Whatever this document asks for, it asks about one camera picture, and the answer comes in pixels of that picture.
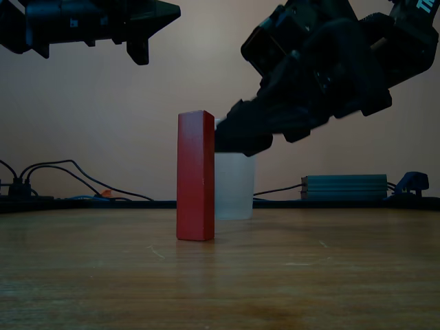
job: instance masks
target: table surface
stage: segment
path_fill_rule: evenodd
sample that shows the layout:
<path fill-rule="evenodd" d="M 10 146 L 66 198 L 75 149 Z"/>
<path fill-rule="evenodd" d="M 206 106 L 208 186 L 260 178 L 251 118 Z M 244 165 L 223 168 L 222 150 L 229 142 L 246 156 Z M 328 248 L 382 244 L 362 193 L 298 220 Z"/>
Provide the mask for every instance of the table surface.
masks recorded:
<path fill-rule="evenodd" d="M 205 243 L 175 210 L 4 214 L 0 329 L 440 329 L 440 213 L 255 210 Z"/>

